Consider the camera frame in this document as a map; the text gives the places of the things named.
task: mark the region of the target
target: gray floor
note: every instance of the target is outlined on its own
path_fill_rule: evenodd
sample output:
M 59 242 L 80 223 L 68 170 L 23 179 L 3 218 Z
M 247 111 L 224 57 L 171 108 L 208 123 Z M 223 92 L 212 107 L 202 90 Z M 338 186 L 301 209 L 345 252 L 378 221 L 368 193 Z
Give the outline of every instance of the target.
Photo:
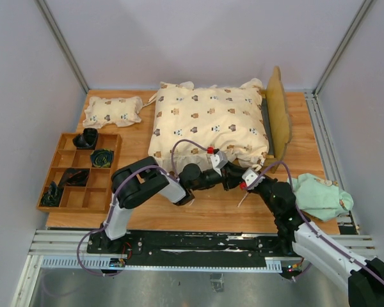
M 42 295 L 42 278 L 51 294 Z M 78 269 L 40 272 L 30 307 L 45 306 L 348 306 L 347 297 L 317 269 L 292 284 L 278 274 L 225 273 L 223 293 L 212 291 L 208 272 L 125 271 L 114 278 Z

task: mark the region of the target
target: wooden table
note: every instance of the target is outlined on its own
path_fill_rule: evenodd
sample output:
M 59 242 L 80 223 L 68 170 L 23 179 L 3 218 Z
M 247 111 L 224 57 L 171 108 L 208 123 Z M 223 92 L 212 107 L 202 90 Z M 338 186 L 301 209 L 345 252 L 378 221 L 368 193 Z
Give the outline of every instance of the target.
M 84 109 L 91 96 L 103 98 L 128 98 L 139 96 L 144 103 L 154 91 L 110 91 L 91 90 Z M 314 132 L 308 115 L 305 98 L 302 93 L 287 93 L 289 112 L 292 120 L 292 141 L 288 146 L 284 161 L 288 164 L 292 176 L 312 173 L 324 178 Z M 100 129 L 103 133 L 119 133 L 122 147 L 118 167 L 124 167 L 147 156 L 150 136 L 154 124 L 155 105 L 141 110 L 141 123 L 118 128 L 107 125 Z M 84 111 L 77 126 L 77 132 L 83 131 Z M 279 180 L 286 180 L 283 167 L 275 174 L 269 174 Z M 250 194 L 240 208 L 237 204 L 244 196 L 240 189 L 225 192 L 221 185 L 211 190 L 196 191 L 195 202 L 189 206 L 177 207 L 166 198 L 155 195 L 136 208 L 128 224 L 128 229 L 139 230 L 184 230 L 206 232 L 248 232 L 275 233 L 273 216 L 257 195 Z M 66 214 L 50 213 L 47 227 L 98 228 L 105 219 L 105 214 Z M 319 227 L 329 234 L 338 234 L 336 220 L 321 223 Z

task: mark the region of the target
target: green cloth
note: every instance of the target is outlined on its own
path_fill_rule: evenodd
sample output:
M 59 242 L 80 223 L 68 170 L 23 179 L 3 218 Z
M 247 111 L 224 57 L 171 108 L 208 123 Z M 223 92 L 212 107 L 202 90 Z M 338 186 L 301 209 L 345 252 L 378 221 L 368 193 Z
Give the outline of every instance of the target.
M 354 204 L 351 195 L 339 189 L 335 181 L 312 174 L 293 178 L 293 191 L 299 208 L 324 222 L 348 213 Z

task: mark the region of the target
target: white wall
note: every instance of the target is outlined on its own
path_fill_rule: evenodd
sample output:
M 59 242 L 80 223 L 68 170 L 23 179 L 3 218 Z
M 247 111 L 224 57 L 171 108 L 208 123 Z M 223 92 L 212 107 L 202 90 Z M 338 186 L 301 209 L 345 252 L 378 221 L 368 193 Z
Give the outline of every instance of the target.
M 47 0 L 91 88 L 314 88 L 362 0 Z
M 0 0 L 0 306 L 9 306 L 60 133 L 84 93 L 33 0 Z
M 364 20 L 320 97 L 358 220 L 384 260 L 384 0 Z

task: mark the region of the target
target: pillow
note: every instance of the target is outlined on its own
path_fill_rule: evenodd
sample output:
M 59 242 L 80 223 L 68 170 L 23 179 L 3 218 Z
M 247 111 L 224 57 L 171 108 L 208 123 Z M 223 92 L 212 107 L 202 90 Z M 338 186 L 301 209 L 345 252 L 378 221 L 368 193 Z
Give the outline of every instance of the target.
M 167 171 L 173 171 L 171 152 L 180 139 L 224 151 L 241 166 L 263 165 L 269 142 L 263 126 L 260 89 L 252 79 L 240 88 L 193 88 L 191 83 L 161 83 L 156 99 L 154 130 L 148 154 Z M 209 155 L 195 145 L 180 143 L 174 154 L 178 172 L 189 163 L 209 169 Z
M 101 128 L 109 123 L 117 127 L 139 123 L 138 113 L 142 109 L 142 99 L 132 98 L 100 98 L 91 97 L 89 106 L 84 110 L 84 128 Z

